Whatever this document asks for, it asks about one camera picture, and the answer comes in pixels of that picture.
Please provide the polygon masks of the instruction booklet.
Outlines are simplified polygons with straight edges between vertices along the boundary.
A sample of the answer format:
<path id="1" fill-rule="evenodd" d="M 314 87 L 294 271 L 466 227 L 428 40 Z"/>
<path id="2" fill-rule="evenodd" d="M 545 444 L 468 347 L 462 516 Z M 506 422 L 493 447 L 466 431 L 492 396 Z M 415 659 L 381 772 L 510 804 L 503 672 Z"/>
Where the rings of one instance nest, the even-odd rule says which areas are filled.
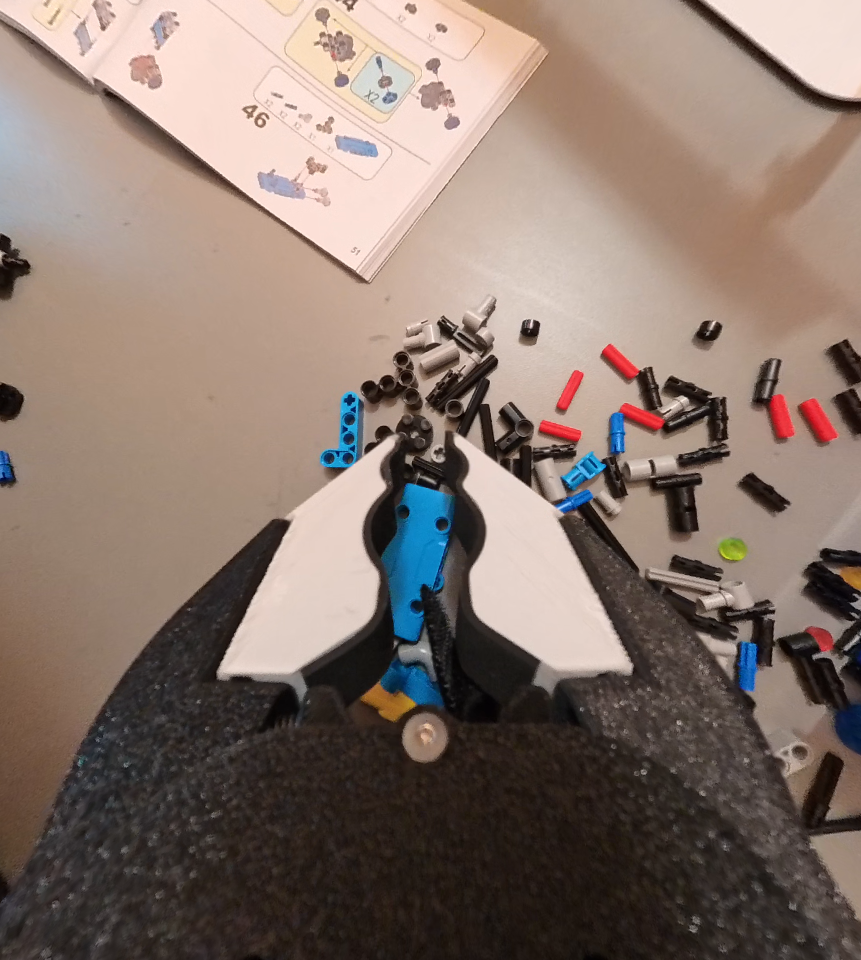
<path id="1" fill-rule="evenodd" d="M 365 282 L 547 54 L 466 2 L 0 1 L 0 20 Z"/>

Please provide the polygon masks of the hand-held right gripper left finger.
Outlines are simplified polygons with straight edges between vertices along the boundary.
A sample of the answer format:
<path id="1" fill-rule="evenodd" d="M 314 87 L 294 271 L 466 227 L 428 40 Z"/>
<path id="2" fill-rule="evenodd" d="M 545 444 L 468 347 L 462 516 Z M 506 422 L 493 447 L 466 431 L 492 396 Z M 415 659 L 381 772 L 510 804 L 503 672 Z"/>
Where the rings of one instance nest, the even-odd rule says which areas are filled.
<path id="1" fill-rule="evenodd" d="M 285 519 L 217 668 L 221 681 L 376 681 L 393 656 L 389 578 L 401 438 L 393 434 Z"/>

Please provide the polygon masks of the pile of small pins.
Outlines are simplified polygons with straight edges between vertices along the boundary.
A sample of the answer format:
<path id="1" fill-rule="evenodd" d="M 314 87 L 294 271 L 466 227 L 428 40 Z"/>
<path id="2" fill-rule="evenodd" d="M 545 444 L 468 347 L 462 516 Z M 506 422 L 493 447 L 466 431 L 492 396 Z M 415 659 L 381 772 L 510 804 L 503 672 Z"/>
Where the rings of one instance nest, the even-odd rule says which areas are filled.
<path id="1" fill-rule="evenodd" d="M 375 403 L 398 393 L 419 414 L 422 398 L 412 372 L 411 354 L 421 348 L 428 322 L 407 329 L 403 350 L 395 355 L 397 373 L 379 381 L 366 381 L 358 394 L 344 400 L 352 407 L 346 423 L 363 422 L 363 402 Z M 494 358 L 453 369 L 426 396 L 429 408 L 446 413 L 464 437 L 479 421 L 484 452 L 498 460 L 526 484 L 537 479 L 541 493 L 562 513 L 579 514 L 632 570 L 637 565 L 607 526 L 622 510 L 629 484 L 647 484 L 664 498 L 672 532 L 682 536 L 700 530 L 696 490 L 703 483 L 701 470 L 731 455 L 727 396 L 714 395 L 699 385 L 670 376 L 663 386 L 653 368 L 631 363 L 616 346 L 608 344 L 601 356 L 625 378 L 640 385 L 641 405 L 624 403 L 610 414 L 608 454 L 588 451 L 577 456 L 581 430 L 542 420 L 538 427 L 523 417 L 513 403 L 499 416 L 508 428 L 495 438 L 493 417 L 484 400 Z M 357 454 L 375 450 L 393 434 L 379 426 L 375 440 Z M 437 596 L 445 586 L 444 567 L 453 535 L 457 499 L 443 490 L 446 484 L 443 445 L 413 454 L 403 464 L 405 484 L 394 512 L 398 527 L 381 553 L 389 577 L 391 612 L 396 637 L 406 650 L 399 654 L 383 679 L 366 695 L 365 703 L 387 719 L 398 719 L 405 709 L 436 704 L 450 710 L 478 706 L 483 695 L 471 693 L 471 682 L 460 673 L 453 636 L 447 632 Z M 770 599 L 755 601 L 743 582 L 730 582 L 725 570 L 712 563 L 680 555 L 670 557 L 666 569 L 649 568 L 643 582 L 670 605 L 679 618 L 722 650 L 725 666 L 734 667 L 739 690 L 755 690 L 757 674 L 773 665 L 780 646 L 794 663 L 808 696 L 829 708 L 834 716 L 852 703 L 861 703 L 861 687 L 845 667 L 861 647 L 861 551 L 824 546 L 819 559 L 804 570 L 802 593 L 822 610 L 847 620 L 839 637 L 808 626 L 784 637 L 775 637 L 775 607 Z"/>

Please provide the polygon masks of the grey desk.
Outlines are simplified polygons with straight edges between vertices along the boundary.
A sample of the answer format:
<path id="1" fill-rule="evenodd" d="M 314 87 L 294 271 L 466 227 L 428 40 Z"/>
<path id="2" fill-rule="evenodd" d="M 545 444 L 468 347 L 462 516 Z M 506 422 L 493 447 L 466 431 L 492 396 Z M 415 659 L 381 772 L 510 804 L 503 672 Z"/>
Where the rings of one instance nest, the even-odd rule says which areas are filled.
<path id="1" fill-rule="evenodd" d="M 489 396 L 584 447 L 659 377 L 728 389 L 701 531 L 779 628 L 819 546 L 861 549 L 861 107 L 812 98 L 692 2 L 496 2 L 544 63 L 371 283 L 0 22 L 0 870 L 154 633 L 321 488 L 342 390 L 406 324 L 497 299 Z"/>

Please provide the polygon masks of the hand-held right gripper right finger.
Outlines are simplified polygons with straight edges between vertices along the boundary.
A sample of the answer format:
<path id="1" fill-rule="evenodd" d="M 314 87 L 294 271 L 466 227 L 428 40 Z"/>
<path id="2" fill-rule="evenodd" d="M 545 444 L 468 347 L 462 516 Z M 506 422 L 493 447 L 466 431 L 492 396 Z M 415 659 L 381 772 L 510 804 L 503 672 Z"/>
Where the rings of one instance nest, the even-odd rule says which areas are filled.
<path id="1" fill-rule="evenodd" d="M 465 554 L 456 652 L 476 683 L 629 675 L 633 663 L 564 515 L 467 439 L 448 434 L 452 532 Z"/>

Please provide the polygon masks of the white book stand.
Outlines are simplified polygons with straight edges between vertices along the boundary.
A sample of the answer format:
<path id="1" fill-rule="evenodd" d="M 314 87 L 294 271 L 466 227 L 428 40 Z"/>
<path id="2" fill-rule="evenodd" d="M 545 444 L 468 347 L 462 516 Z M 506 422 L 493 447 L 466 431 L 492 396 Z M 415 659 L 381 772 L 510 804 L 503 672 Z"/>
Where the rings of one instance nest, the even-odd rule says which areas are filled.
<path id="1" fill-rule="evenodd" d="M 861 1 L 699 1 L 809 92 L 861 106 Z"/>

